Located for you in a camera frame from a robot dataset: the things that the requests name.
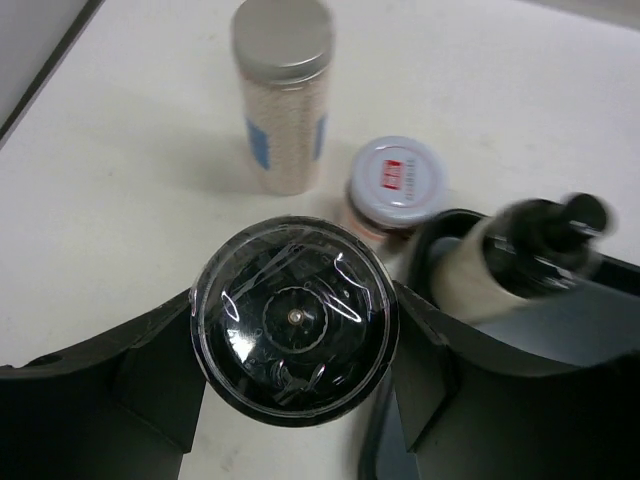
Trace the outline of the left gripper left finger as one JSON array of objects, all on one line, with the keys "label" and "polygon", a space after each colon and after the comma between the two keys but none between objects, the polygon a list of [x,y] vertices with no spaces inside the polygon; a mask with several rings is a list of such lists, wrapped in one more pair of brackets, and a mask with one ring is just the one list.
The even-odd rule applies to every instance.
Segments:
[{"label": "left gripper left finger", "polygon": [[21,368],[1,369],[4,479],[175,479],[205,378],[182,292]]}]

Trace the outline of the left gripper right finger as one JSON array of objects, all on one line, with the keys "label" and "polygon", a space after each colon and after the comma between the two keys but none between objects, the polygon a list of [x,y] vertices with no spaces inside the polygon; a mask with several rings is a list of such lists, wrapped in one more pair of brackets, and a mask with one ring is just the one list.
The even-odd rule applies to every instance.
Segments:
[{"label": "left gripper right finger", "polygon": [[425,479],[635,479],[639,356],[591,367],[512,347],[396,288],[392,377]]}]

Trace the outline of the black-cap white bottle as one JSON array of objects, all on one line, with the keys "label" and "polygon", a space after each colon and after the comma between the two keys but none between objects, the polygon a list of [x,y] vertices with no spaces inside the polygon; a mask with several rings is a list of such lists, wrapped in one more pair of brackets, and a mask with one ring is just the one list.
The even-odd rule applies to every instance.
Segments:
[{"label": "black-cap white bottle", "polygon": [[480,324],[574,289],[601,263],[594,243],[612,223],[588,193],[532,198],[479,221],[436,264],[431,295],[445,314]]}]

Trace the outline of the white-lid brown jar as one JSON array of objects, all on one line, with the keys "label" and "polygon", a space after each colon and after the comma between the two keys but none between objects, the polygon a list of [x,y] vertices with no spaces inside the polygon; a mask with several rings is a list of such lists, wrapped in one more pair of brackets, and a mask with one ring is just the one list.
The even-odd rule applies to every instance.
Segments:
[{"label": "white-lid brown jar", "polygon": [[445,163],[431,147],[379,137],[354,156],[340,224],[374,249],[393,247],[441,210],[447,191]]}]

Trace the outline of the silver-cap shaker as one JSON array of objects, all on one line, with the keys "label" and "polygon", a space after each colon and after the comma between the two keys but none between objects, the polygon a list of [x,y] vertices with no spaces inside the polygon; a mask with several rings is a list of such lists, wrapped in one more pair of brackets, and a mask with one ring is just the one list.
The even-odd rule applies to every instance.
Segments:
[{"label": "silver-cap shaker", "polygon": [[273,193],[298,195],[316,180],[334,45],[332,14],[320,1],[245,1],[233,15],[248,143]]}]

